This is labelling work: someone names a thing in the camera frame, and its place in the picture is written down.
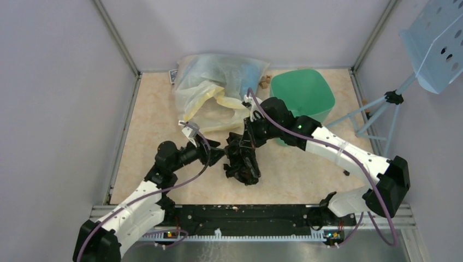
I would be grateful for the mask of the black trash bag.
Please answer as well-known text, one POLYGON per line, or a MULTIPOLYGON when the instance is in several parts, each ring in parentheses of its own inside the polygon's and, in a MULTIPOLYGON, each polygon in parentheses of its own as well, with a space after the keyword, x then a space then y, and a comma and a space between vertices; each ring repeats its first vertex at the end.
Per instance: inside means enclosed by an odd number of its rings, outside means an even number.
POLYGON ((223 164, 225 176, 235 178, 246 186, 259 182, 261 176, 256 159, 256 147, 248 134, 230 132, 224 148, 229 164, 223 164))

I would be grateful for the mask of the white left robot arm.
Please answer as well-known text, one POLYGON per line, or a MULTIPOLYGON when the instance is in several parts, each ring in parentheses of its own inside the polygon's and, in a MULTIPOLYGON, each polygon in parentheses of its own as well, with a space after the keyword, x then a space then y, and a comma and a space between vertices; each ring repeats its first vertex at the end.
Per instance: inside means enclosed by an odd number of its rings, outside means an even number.
POLYGON ((204 168, 214 165, 225 155, 220 145, 200 135, 180 148, 172 141, 162 142, 154 165, 135 191, 97 221, 87 220, 81 226, 72 260, 121 261, 151 228, 171 224, 174 202, 167 193, 180 187, 175 172, 196 160, 204 168))

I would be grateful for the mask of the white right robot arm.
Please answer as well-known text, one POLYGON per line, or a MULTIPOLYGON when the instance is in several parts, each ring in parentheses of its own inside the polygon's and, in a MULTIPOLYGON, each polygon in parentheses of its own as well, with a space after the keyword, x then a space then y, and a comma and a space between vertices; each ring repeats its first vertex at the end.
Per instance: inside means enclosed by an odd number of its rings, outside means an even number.
POLYGON ((324 157, 364 181, 361 188, 330 193, 322 201, 326 206, 321 208, 320 218, 325 224, 334 225, 342 217, 358 212, 369 211, 381 217, 396 215, 410 188, 405 159, 388 159, 364 151, 308 116, 295 117, 276 97, 260 100, 247 95, 243 105, 250 110, 245 126, 253 135, 252 147, 280 139, 288 146, 324 157))

